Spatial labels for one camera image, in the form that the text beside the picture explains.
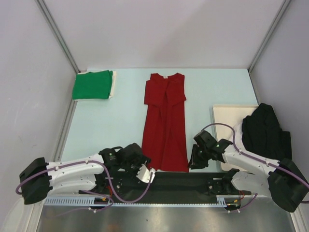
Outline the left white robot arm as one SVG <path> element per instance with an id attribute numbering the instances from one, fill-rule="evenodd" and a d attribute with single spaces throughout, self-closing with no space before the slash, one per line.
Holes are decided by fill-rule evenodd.
<path id="1" fill-rule="evenodd" d="M 20 183 L 15 192 L 28 205 L 53 194 L 102 194 L 109 187 L 112 196 L 121 203 L 136 203 L 147 193 L 155 178 L 155 169 L 147 167 L 150 162 L 151 159 L 142 153 L 137 143 L 105 148 L 73 161 L 46 162 L 44 157 L 37 158 L 20 173 Z M 134 200 L 123 199 L 112 182 L 117 172 L 146 184 L 142 196 Z"/>

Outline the red t shirt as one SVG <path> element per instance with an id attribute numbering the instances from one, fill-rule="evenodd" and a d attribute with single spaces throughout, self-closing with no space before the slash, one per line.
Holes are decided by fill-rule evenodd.
<path id="1" fill-rule="evenodd" d="M 145 85 L 147 114 L 142 151 L 150 168 L 165 172 L 188 172 L 185 134 L 185 76 L 153 73 Z"/>

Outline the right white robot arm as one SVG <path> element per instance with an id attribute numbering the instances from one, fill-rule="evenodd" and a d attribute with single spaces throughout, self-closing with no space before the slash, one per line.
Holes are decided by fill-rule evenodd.
<path id="1" fill-rule="evenodd" d="M 223 189 L 228 194 L 237 190 L 269 197 L 281 209 L 293 213 L 309 192 L 309 183 L 290 159 L 268 159 L 245 150 L 240 131 L 230 139 L 215 138 L 206 130 L 194 136 L 203 160 L 216 160 L 237 168 L 228 172 Z"/>

